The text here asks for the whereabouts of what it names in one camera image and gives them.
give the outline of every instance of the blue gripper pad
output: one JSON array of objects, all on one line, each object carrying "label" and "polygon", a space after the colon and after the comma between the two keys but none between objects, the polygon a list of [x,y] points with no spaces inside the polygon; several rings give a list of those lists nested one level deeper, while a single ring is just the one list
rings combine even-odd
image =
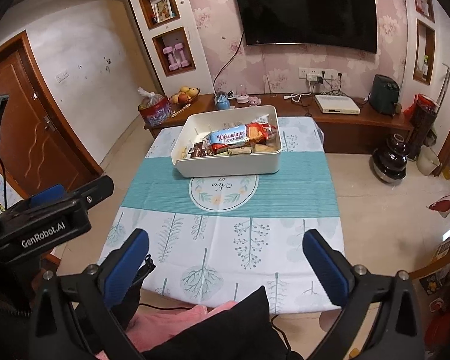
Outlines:
[{"label": "blue gripper pad", "polygon": [[122,302],[148,253],[149,244],[147,232],[137,228],[120,249],[112,251],[105,259],[99,285],[106,307]]},{"label": "blue gripper pad", "polygon": [[57,184],[49,189],[39,192],[30,198],[30,208],[37,207],[44,203],[50,203],[53,200],[60,199],[65,195],[66,191],[63,185]]},{"label": "blue gripper pad", "polygon": [[354,283],[350,264],[342,255],[338,256],[339,252],[333,250],[315,229],[303,235],[302,248],[330,302],[343,308]]}]

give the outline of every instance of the picture frame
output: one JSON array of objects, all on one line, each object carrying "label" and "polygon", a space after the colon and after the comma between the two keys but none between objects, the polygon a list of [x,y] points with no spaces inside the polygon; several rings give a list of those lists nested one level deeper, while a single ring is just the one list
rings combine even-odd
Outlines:
[{"label": "picture frame", "polygon": [[170,6],[170,0],[156,0],[152,3],[157,23],[171,19],[172,9]]}]

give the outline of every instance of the door handle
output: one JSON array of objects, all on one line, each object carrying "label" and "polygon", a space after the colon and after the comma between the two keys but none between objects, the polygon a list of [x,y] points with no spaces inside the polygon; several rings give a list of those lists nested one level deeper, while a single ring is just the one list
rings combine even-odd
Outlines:
[{"label": "door handle", "polygon": [[43,117],[43,120],[46,124],[45,126],[45,130],[50,129],[52,132],[56,130],[56,127],[53,125],[52,121],[50,120],[50,118],[48,117],[48,115],[45,115]]}]

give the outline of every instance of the white storage box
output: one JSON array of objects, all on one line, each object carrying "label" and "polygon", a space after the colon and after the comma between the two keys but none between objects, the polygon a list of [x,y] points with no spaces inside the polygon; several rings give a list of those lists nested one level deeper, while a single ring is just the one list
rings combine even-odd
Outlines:
[{"label": "white storage box", "polygon": [[[232,156],[211,156],[181,159],[183,149],[194,142],[198,135],[222,130],[224,123],[250,123],[257,117],[268,114],[268,123],[277,127],[278,150]],[[183,177],[238,176],[275,173],[280,168],[280,127],[277,111],[273,105],[260,105],[204,112],[189,116],[172,150],[172,163]]]}]

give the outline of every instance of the biscuit package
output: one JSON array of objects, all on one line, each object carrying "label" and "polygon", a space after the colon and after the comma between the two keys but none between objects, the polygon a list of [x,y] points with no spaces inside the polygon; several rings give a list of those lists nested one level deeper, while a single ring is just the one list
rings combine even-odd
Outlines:
[{"label": "biscuit package", "polygon": [[250,123],[210,133],[208,141],[215,154],[225,152],[229,148],[249,146],[253,143],[264,143],[273,139],[277,128],[266,123]]}]

